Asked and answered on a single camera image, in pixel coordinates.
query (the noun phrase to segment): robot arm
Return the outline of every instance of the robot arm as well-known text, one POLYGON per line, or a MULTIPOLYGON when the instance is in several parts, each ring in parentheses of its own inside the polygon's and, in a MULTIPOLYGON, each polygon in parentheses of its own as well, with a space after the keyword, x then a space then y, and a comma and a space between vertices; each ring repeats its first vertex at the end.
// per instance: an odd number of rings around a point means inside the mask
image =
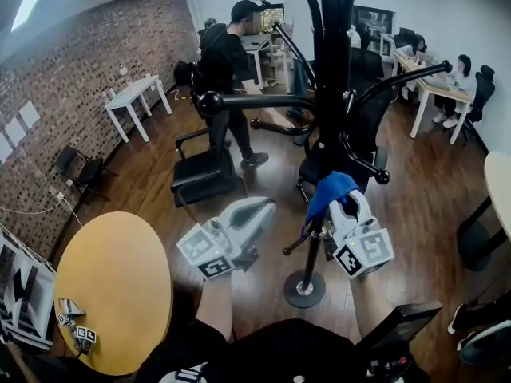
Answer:
POLYGON ((333 201, 329 209, 337 249, 333 256, 350 279, 378 270, 394 258, 389 233, 372 216, 358 190, 348 193, 348 204, 333 201))
POLYGON ((177 246, 206 279, 235 269, 248 270, 259 255, 256 240, 270 227, 275 203, 266 197, 234 202, 219 217, 196 224, 177 246))

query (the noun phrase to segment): black shoe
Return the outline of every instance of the black shoe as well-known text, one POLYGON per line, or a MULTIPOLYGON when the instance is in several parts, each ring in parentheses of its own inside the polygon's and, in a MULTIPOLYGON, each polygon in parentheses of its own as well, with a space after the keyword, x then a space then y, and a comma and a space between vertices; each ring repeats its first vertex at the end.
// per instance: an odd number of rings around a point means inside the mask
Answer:
POLYGON ((447 326, 447 332, 449 332, 451 335, 454 334, 457 330, 462 330, 462 319, 465 315, 468 305, 461 304, 456 311, 454 312, 453 320, 450 322, 450 324, 447 326))
POLYGON ((241 168, 258 168, 262 164, 265 164, 270 159, 267 153, 254 153, 254 155, 248 160, 241 160, 241 168))
POLYGON ((286 116, 298 122, 303 122, 303 112, 297 111, 296 109, 288 109, 286 111, 286 116))

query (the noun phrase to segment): white wall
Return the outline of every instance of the white wall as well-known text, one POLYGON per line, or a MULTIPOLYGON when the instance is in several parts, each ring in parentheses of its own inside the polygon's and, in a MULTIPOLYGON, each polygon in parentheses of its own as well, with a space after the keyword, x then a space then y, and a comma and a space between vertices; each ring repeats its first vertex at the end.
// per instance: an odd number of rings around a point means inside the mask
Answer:
MULTIPOLYGON (((239 0, 196 0, 200 28, 206 18, 229 22, 232 6, 239 0)), ((285 0, 268 0, 284 2, 285 0)), ((488 149, 511 154, 511 0, 355 0, 360 6, 396 13, 394 34, 406 27, 422 34, 430 51, 454 64, 467 54, 474 72, 487 64, 495 71, 496 92, 476 124, 488 149)))

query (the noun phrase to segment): black pants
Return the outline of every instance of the black pants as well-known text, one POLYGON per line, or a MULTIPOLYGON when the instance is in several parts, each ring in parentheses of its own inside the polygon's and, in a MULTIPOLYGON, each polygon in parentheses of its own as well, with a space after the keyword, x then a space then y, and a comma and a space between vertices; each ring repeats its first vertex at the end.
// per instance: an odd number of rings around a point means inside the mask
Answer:
POLYGON ((457 327, 470 330, 477 326, 500 323, 511 319, 511 290, 503 294, 497 301, 475 310, 467 310, 457 327))
POLYGON ((441 97, 440 95, 434 96, 434 106, 443 109, 445 115, 450 118, 454 115, 456 109, 456 101, 451 98, 441 97))
MULTIPOLYGON (((206 125, 211 126, 211 118, 206 117, 206 125)), ((229 130, 231 131, 236 143, 241 151, 241 156, 248 160, 254 156, 250 147, 250 136, 248 135, 247 117, 242 109, 232 109, 229 111, 229 130)))

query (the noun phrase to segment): white sneaker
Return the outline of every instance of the white sneaker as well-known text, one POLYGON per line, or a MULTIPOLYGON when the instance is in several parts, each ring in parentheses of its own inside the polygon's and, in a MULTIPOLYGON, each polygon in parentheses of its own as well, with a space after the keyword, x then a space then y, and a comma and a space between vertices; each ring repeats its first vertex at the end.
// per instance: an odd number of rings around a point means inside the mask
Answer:
POLYGON ((447 119, 447 116, 445 115, 445 113, 442 111, 438 111, 437 116, 433 118, 433 122, 435 124, 440 124, 446 119, 447 119))
POLYGON ((458 119, 455 116, 450 117, 448 120, 444 122, 445 129, 454 128, 458 124, 458 119))

